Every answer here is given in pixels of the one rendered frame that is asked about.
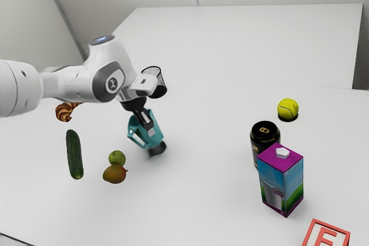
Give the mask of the green cucumber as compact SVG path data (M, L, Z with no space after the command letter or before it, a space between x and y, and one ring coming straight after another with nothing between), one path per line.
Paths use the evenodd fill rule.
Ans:
M73 179L79 180L84 175L81 143L80 137L72 129L66 132L66 150L70 175Z

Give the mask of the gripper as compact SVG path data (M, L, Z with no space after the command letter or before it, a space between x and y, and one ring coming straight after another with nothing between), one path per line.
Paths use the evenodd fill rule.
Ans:
M144 107L146 103L146 97L139 97L130 101L121 101L122 107L126 111L134 112L134 115L140 121L141 124L144 124L144 128L149 137L152 137L156 134L155 132L155 124L151 122L151 118L149 116L148 110Z

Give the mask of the brown croissant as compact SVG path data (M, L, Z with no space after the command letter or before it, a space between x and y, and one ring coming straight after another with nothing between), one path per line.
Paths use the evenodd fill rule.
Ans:
M64 102L62 104L59 104L55 108L55 115L57 119L61 122L69 122L71 120L71 114L74 111L74 109L81 105L82 102L79 103L69 103Z

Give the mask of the red letter block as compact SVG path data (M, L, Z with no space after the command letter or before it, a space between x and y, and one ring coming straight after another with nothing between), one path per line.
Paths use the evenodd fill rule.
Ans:
M351 233L313 218L302 246L349 246Z

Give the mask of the teal faceted mug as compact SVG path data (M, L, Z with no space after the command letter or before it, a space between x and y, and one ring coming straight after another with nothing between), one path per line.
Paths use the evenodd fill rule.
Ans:
M133 115L129 119L127 137L131 139L140 148L146 149L150 156L156 156L163 153L167 148L167 146L163 141L164 138L163 133L161 132L161 129L157 124L156 118L152 110L151 109L147 110L149 112L151 122L154 122L155 124L156 134L152 137L149 137L144 128L144 124L141 124L133 113Z

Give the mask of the red green mango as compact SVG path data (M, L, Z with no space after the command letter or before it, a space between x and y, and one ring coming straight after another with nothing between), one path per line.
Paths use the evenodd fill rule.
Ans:
M127 172L128 170L121 165L110 165L103 172L103 180L112 184L118 184L125 180Z

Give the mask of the black can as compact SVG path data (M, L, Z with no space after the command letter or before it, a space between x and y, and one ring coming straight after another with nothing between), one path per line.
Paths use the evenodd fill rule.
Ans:
M271 121L263 120L255 123L250 131L251 149L254 166L257 166L257 155L265 151L276 142L280 142L280 130Z

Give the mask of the green apple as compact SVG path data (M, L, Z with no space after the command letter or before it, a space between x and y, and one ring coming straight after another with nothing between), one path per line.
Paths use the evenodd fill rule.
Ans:
M111 165L124 166L126 163L126 156L122 151L114 150L109 154L108 160Z

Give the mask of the purple blue carton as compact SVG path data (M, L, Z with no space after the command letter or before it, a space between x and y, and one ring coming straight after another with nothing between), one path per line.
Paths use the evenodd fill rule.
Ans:
M274 143L257 156L262 202L287 218L303 200L303 156Z

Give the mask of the black mesh pen holder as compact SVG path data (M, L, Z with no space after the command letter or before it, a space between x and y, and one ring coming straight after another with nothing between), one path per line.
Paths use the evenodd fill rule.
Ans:
M164 82L164 78L161 72L161 68L158 66L149 66L144 68L141 73L150 74L157 78L158 83L155 91L149 96L151 99L159 99L167 93L167 87Z

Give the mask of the yellow tennis ball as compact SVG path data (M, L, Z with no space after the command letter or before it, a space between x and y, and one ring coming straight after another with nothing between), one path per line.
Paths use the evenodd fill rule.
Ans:
M294 99L282 99L277 105L278 116L284 120L292 120L298 116L299 104Z

